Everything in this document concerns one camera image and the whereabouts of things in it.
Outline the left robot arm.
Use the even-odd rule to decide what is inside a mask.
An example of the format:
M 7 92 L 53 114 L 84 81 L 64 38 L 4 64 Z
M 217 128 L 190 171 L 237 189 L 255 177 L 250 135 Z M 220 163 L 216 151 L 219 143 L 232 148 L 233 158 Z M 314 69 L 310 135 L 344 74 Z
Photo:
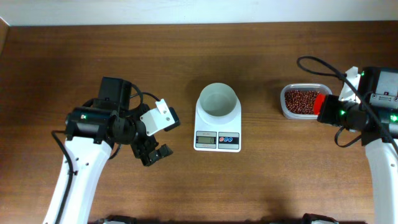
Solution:
M 123 145 L 146 167 L 172 155 L 154 135 L 179 126 L 177 113 L 160 99 L 149 108 L 144 95 L 127 80 L 103 77 L 98 96 L 67 115 L 65 140 L 52 131 L 63 161 L 44 223 L 87 223 L 100 175 Z

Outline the orange measuring scoop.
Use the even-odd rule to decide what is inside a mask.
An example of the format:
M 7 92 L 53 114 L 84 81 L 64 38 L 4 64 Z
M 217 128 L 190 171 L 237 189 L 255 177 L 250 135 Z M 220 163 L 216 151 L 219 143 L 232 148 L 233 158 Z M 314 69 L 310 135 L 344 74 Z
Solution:
M 317 97 L 315 98 L 314 104 L 313 104 L 313 113 L 314 115 L 319 115 L 320 110 L 322 107 L 323 102 L 325 101 L 326 95 L 319 93 Z

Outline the white digital kitchen scale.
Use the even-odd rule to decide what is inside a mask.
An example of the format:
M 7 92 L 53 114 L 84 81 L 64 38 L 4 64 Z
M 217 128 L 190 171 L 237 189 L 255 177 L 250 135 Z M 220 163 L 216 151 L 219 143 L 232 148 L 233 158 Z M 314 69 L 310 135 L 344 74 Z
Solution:
M 238 100 L 226 116 L 207 114 L 197 101 L 193 148 L 196 151 L 240 152 L 242 149 L 242 111 Z

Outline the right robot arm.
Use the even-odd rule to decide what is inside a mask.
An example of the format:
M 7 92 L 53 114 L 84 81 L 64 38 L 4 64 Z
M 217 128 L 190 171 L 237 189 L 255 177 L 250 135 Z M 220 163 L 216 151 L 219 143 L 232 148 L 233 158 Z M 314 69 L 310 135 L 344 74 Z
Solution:
M 376 223 L 397 223 L 397 70 L 352 67 L 340 95 L 317 98 L 318 122 L 359 132 L 373 183 Z

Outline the clear plastic container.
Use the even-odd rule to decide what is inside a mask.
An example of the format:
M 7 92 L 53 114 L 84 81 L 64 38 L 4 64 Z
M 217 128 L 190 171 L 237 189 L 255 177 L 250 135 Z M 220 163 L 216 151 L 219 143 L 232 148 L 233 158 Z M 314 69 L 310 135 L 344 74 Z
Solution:
M 317 119 L 317 115 L 314 114 L 297 114 L 289 111 L 286 106 L 285 102 L 285 93 L 287 91 L 293 91 L 293 90 L 299 90 L 299 91 L 319 91 L 321 94 L 324 95 L 331 95 L 332 91 L 323 84 L 319 83 L 294 83 L 294 84 L 289 84 L 285 86 L 281 93 L 280 93 L 280 105 L 282 108 L 282 113 L 287 119 L 301 119 L 301 120 L 311 120 L 311 119 Z

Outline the white round bowl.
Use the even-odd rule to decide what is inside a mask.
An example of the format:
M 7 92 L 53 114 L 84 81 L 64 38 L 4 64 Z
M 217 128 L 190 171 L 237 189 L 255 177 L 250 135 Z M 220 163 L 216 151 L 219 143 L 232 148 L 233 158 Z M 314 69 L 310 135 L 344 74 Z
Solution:
M 224 83 L 212 83 L 200 93 L 199 105 L 211 116 L 226 116 L 237 105 L 238 97 L 234 90 Z

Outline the red beans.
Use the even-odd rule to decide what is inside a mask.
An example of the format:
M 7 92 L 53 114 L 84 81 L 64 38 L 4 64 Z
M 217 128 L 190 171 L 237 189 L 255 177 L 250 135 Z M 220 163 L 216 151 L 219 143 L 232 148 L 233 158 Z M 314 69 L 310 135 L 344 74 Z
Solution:
M 285 92 L 285 105 L 295 114 L 314 114 L 313 107 L 319 91 L 290 90 Z

